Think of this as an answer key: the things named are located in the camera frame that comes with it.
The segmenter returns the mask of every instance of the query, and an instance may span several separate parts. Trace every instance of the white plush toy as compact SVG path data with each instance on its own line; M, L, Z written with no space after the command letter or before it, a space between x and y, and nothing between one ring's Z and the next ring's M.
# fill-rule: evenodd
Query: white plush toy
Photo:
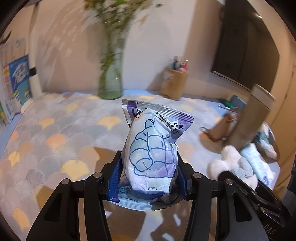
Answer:
M243 161L243 157L233 146L226 146L221 151L221 160L214 160L208 166L208 174L211 179L218 180L220 173L224 171L231 171L236 176L238 176L242 181L249 185L253 190L256 189L258 180L255 174L247 174L245 167L247 161ZM243 175L239 176L237 170L242 170Z

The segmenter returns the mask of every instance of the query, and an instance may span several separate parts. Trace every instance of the brown bag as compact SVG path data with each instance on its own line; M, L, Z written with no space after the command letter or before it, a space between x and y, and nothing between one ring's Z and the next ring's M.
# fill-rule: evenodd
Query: brown bag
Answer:
M223 119L219 121L212 129L204 131L205 134L213 141L220 141L230 133L234 128L235 121L237 119L237 113L229 112L224 115Z

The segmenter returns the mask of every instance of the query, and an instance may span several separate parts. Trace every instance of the television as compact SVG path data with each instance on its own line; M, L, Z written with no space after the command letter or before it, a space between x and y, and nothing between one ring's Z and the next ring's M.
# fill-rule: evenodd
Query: television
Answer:
M247 0L225 0L212 72L248 90L254 84L271 91L279 52L262 17Z

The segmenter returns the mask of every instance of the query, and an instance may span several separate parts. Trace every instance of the pen holder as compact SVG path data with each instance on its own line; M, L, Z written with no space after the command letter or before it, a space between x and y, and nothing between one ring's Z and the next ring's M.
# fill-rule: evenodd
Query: pen holder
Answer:
M160 93L162 96L179 100L184 92L188 73L179 72L165 67Z

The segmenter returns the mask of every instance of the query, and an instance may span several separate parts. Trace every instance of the down jacket cleaning wipes package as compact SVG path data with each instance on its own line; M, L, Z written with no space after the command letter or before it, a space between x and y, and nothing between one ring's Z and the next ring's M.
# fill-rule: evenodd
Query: down jacket cleaning wipes package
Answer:
M177 197L171 192L178 174L175 142L194 116L142 101L123 99L122 107L130 131L121 153L120 201L172 203Z

